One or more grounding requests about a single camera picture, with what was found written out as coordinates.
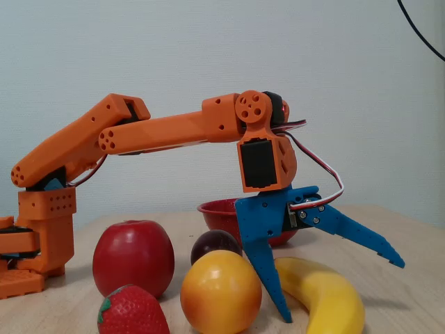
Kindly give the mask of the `blue gripper with motor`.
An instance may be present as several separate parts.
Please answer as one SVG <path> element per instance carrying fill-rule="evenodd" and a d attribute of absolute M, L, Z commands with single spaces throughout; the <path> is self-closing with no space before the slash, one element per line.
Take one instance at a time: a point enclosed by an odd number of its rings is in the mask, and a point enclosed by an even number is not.
<path fill-rule="evenodd" d="M 288 186 L 278 191 L 262 191 L 256 196 L 235 202 L 243 249 L 286 323 L 292 322 L 292 316 L 275 268 L 272 248 L 267 241 L 270 238 L 279 238 L 285 232 L 312 226 L 371 249 L 397 267 L 405 267 L 405 261 L 382 235 L 332 206 L 325 205 L 322 211 L 318 207 L 306 208 L 298 210 L 298 213 L 288 208 L 306 199 L 318 200 L 318 191 L 317 186 L 297 189 Z"/>

